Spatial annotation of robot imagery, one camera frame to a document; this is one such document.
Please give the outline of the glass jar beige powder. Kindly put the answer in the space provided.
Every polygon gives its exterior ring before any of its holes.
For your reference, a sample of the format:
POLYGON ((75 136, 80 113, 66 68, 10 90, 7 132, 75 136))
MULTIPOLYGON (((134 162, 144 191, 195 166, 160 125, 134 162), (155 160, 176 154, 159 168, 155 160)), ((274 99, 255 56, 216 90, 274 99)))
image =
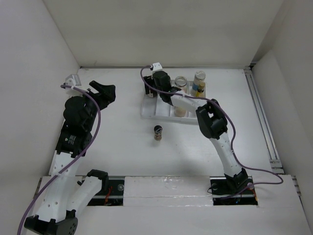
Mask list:
POLYGON ((177 88, 180 88, 183 90, 186 94, 188 94, 189 91, 189 82, 184 76, 178 76, 174 79, 174 85, 177 88))

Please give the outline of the yellow-green lid spice jar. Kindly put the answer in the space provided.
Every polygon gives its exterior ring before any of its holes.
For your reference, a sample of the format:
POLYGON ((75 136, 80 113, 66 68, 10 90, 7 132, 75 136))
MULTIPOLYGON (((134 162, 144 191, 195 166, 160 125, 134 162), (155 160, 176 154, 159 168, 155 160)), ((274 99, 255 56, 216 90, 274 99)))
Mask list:
POLYGON ((186 116, 187 111, 184 108, 175 107, 174 113, 176 117, 182 118, 186 116))

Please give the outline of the small dark pepper bottle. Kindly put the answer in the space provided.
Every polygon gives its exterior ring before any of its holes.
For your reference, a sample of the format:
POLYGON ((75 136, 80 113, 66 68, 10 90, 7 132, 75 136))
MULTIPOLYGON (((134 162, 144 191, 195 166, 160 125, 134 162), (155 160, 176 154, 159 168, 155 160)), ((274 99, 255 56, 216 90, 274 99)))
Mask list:
POLYGON ((156 141, 160 141, 162 139, 162 131, 163 131, 162 126, 156 125, 154 127, 154 139, 156 141))

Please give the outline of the yellow bottle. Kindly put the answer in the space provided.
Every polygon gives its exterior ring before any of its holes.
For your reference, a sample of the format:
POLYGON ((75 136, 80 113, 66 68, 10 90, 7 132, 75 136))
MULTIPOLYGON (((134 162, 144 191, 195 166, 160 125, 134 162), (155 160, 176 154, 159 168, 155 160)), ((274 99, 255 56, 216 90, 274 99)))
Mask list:
POLYGON ((198 86, 196 97, 205 97, 204 91, 205 91, 205 83, 201 82, 198 86))

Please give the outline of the blue label white bottle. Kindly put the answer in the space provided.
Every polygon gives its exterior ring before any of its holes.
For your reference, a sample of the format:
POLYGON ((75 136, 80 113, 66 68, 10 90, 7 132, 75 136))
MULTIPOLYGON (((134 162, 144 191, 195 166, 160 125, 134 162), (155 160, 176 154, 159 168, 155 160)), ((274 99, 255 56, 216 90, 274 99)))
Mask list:
POLYGON ((205 72, 203 72, 201 70, 195 72, 194 81, 193 81, 193 85, 192 85, 192 91, 191 91, 192 96, 196 96, 199 85, 201 82, 203 82, 205 80, 205 78, 206 78, 205 72))

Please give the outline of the red label spice jar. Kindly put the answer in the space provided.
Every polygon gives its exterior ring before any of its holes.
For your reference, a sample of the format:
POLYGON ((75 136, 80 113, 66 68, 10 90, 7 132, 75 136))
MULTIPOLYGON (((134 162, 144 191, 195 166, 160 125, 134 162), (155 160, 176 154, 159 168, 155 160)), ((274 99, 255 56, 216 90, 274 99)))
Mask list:
POLYGON ((154 98, 154 97, 157 96, 157 92, 155 92, 155 91, 149 91, 148 94, 147 94, 147 96, 150 97, 150 98, 154 98))

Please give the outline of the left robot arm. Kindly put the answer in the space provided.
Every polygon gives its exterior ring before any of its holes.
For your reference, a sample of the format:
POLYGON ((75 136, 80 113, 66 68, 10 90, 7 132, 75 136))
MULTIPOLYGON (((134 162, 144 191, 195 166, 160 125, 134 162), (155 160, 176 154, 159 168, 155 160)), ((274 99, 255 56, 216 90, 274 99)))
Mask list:
POLYGON ((78 215, 98 194, 109 189, 108 173, 92 169, 76 186, 76 172, 94 142, 101 124, 101 110, 115 101, 115 85, 91 81, 96 90, 64 83, 61 88, 73 95, 65 102, 64 122, 55 148, 55 162, 49 181, 34 196, 20 221, 17 233, 25 228, 38 235, 73 235, 78 215))

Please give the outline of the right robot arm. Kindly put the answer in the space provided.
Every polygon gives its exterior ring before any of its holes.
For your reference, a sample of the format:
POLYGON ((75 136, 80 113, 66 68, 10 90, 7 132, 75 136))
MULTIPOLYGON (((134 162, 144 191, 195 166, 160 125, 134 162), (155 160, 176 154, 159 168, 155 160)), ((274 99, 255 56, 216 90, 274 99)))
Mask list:
POLYGON ((150 76, 142 75, 141 79, 146 93, 159 95, 163 102, 196 115, 200 132, 212 142, 221 159, 229 194, 239 194, 246 190, 248 175, 234 156, 227 133, 226 115, 219 103, 214 99, 190 96, 182 89, 172 86, 169 75, 162 70, 150 76))

